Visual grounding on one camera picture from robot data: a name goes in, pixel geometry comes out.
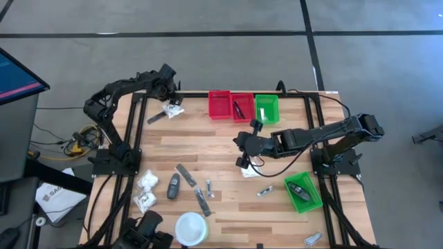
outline green plastic basket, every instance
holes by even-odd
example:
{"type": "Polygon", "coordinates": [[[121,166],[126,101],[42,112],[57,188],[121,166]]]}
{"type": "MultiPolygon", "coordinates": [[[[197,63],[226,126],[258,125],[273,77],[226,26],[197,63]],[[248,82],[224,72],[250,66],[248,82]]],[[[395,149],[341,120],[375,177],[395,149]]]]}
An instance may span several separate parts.
{"type": "Polygon", "coordinates": [[[263,124],[274,124],[280,121],[278,96],[257,94],[255,96],[255,113],[255,117],[263,124]]]}
{"type": "Polygon", "coordinates": [[[294,207],[296,207],[297,212],[302,214],[304,212],[311,211],[323,206],[320,195],[318,194],[316,186],[312,182],[312,179],[309,176],[308,172],[299,173],[286,178],[284,180],[284,186],[286,187],[292,204],[294,205],[294,207]],[[311,200],[304,201],[295,194],[292,194],[291,190],[289,190],[288,188],[288,182],[295,183],[296,185],[299,185],[301,188],[306,190],[311,195],[311,200]]]}

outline computer monitor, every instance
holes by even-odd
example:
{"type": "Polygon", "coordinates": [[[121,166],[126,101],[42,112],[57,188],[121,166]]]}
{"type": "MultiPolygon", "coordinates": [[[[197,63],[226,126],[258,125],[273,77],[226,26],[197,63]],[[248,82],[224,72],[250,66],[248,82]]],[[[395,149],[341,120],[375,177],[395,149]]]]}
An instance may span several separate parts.
{"type": "Polygon", "coordinates": [[[0,105],[46,90],[45,81],[0,48],[0,105]]]}

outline gray floor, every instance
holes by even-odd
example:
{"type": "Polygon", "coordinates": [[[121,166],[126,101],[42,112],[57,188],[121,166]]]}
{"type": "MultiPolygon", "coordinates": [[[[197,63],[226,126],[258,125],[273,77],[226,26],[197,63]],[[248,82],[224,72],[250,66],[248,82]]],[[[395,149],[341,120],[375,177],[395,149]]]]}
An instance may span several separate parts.
{"type": "MultiPolygon", "coordinates": [[[[441,30],[440,6],[431,0],[308,1],[316,31],[441,30]]],[[[2,33],[273,29],[304,30],[299,1],[15,0],[0,23],[2,33]]],[[[378,143],[358,147],[377,243],[441,248],[442,148],[433,141],[414,145],[410,137],[443,123],[443,37],[316,37],[315,42],[326,90],[339,91],[355,114],[375,114],[386,130],[378,143]]],[[[162,63],[176,69],[183,89],[263,90],[278,80],[299,90],[316,89],[306,37],[0,39],[0,46],[51,85],[39,97],[41,107],[82,106],[104,84],[158,70],[162,63]]],[[[89,123],[79,110],[36,116],[36,124],[66,138],[89,123]]],[[[38,130],[33,139],[53,140],[38,130]]],[[[58,169],[79,165],[76,174],[90,175],[84,161],[45,163],[58,169]]],[[[85,206],[77,208],[63,228],[45,226],[40,248],[74,246],[84,212],[85,206]]]]}

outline tape roll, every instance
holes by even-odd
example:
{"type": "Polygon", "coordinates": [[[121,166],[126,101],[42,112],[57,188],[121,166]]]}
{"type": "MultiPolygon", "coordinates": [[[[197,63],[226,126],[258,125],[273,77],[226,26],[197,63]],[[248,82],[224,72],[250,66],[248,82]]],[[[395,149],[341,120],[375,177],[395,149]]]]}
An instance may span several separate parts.
{"type": "Polygon", "coordinates": [[[38,217],[37,220],[35,221],[35,225],[36,226],[42,226],[46,224],[46,218],[45,217],[38,217]]]}

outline wooden table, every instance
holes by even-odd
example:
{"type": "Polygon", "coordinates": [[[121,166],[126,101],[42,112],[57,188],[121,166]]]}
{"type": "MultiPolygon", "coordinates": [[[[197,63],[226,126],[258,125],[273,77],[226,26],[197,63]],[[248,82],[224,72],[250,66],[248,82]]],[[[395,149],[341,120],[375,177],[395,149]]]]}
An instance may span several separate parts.
{"type": "MultiPolygon", "coordinates": [[[[338,94],[327,94],[339,99],[338,94]]],[[[120,99],[118,110],[114,115],[114,124],[123,137],[128,117],[131,95],[120,99]]],[[[322,98],[322,109],[325,123],[337,122],[343,119],[342,108],[334,101],[322,98]]],[[[147,169],[159,177],[159,183],[154,188],[157,203],[152,210],[158,212],[164,222],[159,230],[174,235],[175,222],[184,212],[198,212],[201,208],[196,200],[193,189],[181,178],[180,192],[175,201],[166,198],[166,189],[175,167],[181,163],[194,176],[197,187],[205,190],[205,181],[210,179],[213,184],[215,198],[208,199],[212,214],[206,218],[210,234],[199,247],[232,247],[254,248],[257,243],[263,243],[265,248],[304,248],[303,239],[316,232],[321,232],[323,238],[316,247],[329,246],[323,209],[318,208],[311,212],[299,214],[289,200],[283,179],[299,172],[310,172],[315,184],[318,181],[312,173],[309,152],[305,152],[289,170],[274,178],[243,178],[240,168],[235,166],[235,160],[241,155],[232,141],[239,131],[252,131],[248,123],[233,123],[232,120],[211,120],[208,117],[208,101],[205,98],[185,98],[183,106],[185,112],[171,120],[163,118],[154,124],[147,125],[146,120],[161,110],[158,100],[149,99],[145,115],[141,149],[143,159],[140,172],[147,169]],[[274,191],[259,199],[258,191],[273,185],[274,191]]],[[[299,98],[280,98],[280,121],[277,124],[265,126],[260,133],[268,136],[270,132],[308,127],[305,105],[299,98]]],[[[311,104],[314,119],[316,120],[314,104],[311,104]]],[[[134,131],[138,118],[134,120],[134,131]]],[[[264,173],[279,172],[292,158],[274,160],[264,158],[266,165],[264,173]]],[[[93,184],[91,200],[96,197],[98,188],[106,176],[97,177],[93,184]]],[[[94,210],[91,223],[91,234],[102,224],[109,213],[109,207],[114,190],[115,176],[103,189],[94,210]]],[[[343,210],[348,219],[360,234],[370,243],[375,243],[365,197],[361,186],[351,177],[339,176],[338,187],[343,204],[343,210]]],[[[87,215],[91,209],[89,203],[87,215]]],[[[336,242],[341,243],[338,220],[334,213],[334,231],[336,242]]],[[[135,205],[131,204],[131,217],[140,217],[143,214],[135,205]]],[[[114,227],[113,240],[117,238],[120,217],[114,227]]],[[[83,230],[80,243],[87,240],[83,230]]],[[[174,240],[174,247],[179,243],[174,240]]]]}

